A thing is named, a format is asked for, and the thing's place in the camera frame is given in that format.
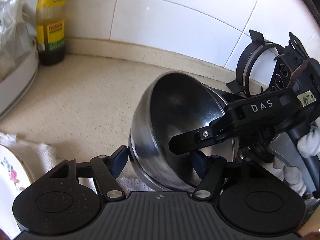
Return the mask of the white gloved right hand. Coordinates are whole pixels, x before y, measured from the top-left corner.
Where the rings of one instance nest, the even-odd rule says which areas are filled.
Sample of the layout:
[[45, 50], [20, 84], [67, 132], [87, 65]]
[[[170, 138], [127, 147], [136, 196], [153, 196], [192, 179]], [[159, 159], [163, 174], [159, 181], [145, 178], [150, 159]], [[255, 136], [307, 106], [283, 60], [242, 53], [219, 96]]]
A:
[[267, 147], [273, 166], [299, 195], [319, 198], [319, 127], [301, 124], [276, 135]]

